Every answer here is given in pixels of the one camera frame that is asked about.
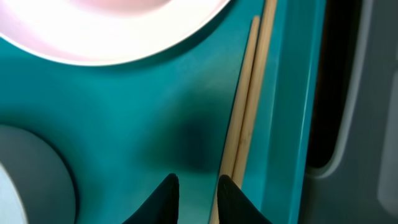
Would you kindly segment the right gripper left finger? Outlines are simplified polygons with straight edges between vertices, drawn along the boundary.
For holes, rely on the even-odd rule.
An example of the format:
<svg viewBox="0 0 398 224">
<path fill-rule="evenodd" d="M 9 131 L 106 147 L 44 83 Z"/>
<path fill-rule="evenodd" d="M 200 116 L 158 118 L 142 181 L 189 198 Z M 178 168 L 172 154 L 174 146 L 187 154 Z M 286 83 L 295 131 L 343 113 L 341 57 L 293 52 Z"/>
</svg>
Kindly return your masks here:
<svg viewBox="0 0 398 224">
<path fill-rule="evenodd" d="M 179 182 L 169 174 L 123 224 L 177 224 Z"/>
</svg>

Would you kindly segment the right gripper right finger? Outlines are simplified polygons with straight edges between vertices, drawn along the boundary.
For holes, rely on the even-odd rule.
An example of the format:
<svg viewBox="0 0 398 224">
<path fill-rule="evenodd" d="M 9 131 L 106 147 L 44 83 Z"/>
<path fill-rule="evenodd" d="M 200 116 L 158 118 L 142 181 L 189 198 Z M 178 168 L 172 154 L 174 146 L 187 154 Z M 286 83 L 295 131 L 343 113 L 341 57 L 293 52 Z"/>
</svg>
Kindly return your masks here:
<svg viewBox="0 0 398 224">
<path fill-rule="evenodd" d="M 228 175 L 222 175 L 217 189 L 220 224 L 271 224 Z"/>
</svg>

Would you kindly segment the grey bowl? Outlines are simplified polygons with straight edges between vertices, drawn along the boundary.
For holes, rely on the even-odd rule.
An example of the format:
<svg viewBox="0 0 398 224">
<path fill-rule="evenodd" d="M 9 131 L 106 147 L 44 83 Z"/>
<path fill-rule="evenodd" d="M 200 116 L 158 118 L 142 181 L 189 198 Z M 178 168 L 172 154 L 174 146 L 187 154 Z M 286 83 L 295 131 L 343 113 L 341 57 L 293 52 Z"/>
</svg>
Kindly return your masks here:
<svg viewBox="0 0 398 224">
<path fill-rule="evenodd" d="M 35 134 L 1 126 L 1 223 L 74 223 L 76 197 L 70 174 Z"/>
</svg>

